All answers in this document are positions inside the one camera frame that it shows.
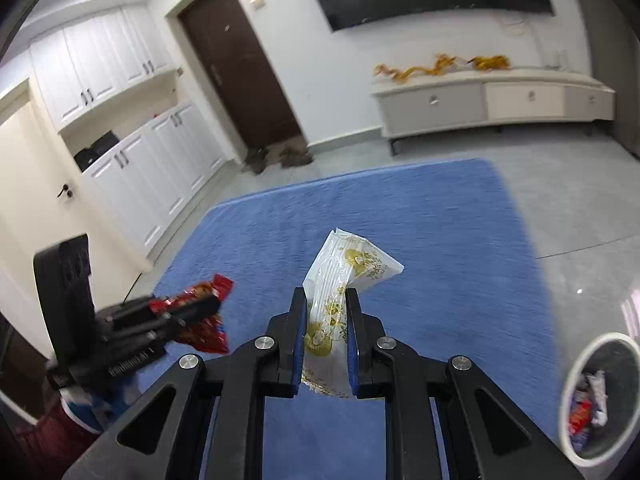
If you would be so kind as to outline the blue gloved left hand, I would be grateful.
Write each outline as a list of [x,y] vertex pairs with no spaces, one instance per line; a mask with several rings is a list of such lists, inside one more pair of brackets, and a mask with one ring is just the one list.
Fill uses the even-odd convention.
[[79,386],[60,390],[65,414],[92,434],[102,434],[110,428],[137,401],[140,394],[136,376],[122,378],[102,393]]

